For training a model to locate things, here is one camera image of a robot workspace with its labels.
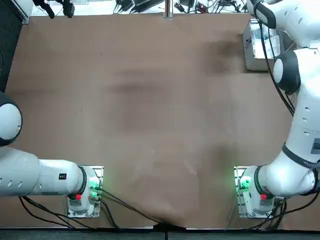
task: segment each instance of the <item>red button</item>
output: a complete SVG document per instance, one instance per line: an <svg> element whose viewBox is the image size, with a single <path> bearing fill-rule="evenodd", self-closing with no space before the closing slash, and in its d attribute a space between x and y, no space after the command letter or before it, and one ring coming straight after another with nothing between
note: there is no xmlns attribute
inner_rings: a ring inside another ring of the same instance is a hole
<svg viewBox="0 0 320 240"><path fill-rule="evenodd" d="M260 199L261 199L261 200L266 200L266 199L267 199L267 195L265 195L265 194L260 194Z"/></svg>

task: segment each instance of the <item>brown paper sheet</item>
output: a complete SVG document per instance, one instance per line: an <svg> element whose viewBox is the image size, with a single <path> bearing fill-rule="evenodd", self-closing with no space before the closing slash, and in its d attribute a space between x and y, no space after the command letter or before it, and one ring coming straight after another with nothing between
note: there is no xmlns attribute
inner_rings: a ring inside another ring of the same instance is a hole
<svg viewBox="0 0 320 240"><path fill-rule="evenodd" d="M225 228L233 167L270 163L291 125L270 77L245 71L241 34L249 18L32 17L6 91L23 113L13 146L39 158L103 165L103 187L152 217ZM66 212L65 197L35 199ZM0 204L2 227L52 226L29 216L16 197ZM154 224L109 204L121 227ZM317 209L285 217L283 227L319 230ZM85 222L110 226L105 214ZM235 209L230 228L253 224L240 222Z"/></svg>

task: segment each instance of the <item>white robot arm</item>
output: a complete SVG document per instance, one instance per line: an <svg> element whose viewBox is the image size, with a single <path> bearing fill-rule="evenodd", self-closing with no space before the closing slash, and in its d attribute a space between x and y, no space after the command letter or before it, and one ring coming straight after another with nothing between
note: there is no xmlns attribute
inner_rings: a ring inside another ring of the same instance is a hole
<svg viewBox="0 0 320 240"><path fill-rule="evenodd" d="M67 195L70 217L97 217L94 169L67 160L38 159L11 144L22 129L18 106L0 92L0 196Z"/></svg>
<svg viewBox="0 0 320 240"><path fill-rule="evenodd" d="M243 191L247 215L265 218L273 209L274 197L313 193L319 187L320 1L283 0L268 4L248 0L247 8L267 27L285 31L300 47L278 56L273 68L280 89L288 94L298 92L287 141L271 164L250 166L243 174L250 183Z"/></svg>

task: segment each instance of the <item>metal box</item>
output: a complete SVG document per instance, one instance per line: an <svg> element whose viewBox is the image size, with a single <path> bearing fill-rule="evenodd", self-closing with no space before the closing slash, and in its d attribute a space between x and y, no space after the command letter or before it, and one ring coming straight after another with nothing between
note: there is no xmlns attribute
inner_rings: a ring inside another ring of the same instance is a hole
<svg viewBox="0 0 320 240"><path fill-rule="evenodd" d="M275 61L269 41L268 28L263 25L262 30L268 62L270 68L273 69ZM282 49L281 38L278 31L273 29L270 29L269 31L274 55L277 57L281 53ZM249 71L268 71L261 43L261 31L256 19L249 20L244 29L242 40L246 69Z"/></svg>

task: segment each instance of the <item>black floor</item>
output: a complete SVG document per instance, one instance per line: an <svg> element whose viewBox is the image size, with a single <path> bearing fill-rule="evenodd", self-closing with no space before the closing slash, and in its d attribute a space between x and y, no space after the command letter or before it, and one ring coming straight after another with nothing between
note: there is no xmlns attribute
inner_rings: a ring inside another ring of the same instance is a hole
<svg viewBox="0 0 320 240"><path fill-rule="evenodd" d="M316 240L306 233L168 233L168 240ZM165 240L162 232L109 233L59 230L0 230L0 240Z"/></svg>

